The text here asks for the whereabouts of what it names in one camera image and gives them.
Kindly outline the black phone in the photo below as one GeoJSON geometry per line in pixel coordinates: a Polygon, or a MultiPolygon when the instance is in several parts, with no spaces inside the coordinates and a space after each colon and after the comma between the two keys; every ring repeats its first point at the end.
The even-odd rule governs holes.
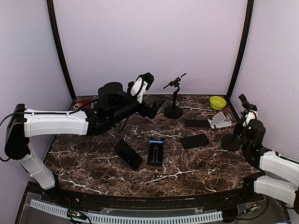
{"type": "Polygon", "coordinates": [[[113,151],[134,171],[139,169],[143,159],[124,139],[118,140],[113,151]]]}

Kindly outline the grey small phone stand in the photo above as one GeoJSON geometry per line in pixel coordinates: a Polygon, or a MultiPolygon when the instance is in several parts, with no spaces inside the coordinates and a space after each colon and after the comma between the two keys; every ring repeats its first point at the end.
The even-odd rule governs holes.
{"type": "Polygon", "coordinates": [[[212,129],[221,129],[232,126],[232,121],[230,118],[225,117],[223,112],[217,113],[211,119],[208,119],[208,122],[212,129]]]}

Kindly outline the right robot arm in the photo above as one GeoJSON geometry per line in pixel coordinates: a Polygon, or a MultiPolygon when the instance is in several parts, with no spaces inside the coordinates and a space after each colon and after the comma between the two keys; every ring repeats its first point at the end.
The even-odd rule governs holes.
{"type": "Polygon", "coordinates": [[[262,145],[266,129],[257,119],[242,123],[241,149],[246,161],[260,172],[243,180],[238,198],[249,202],[256,194],[280,200],[299,212],[299,163],[262,145]]]}

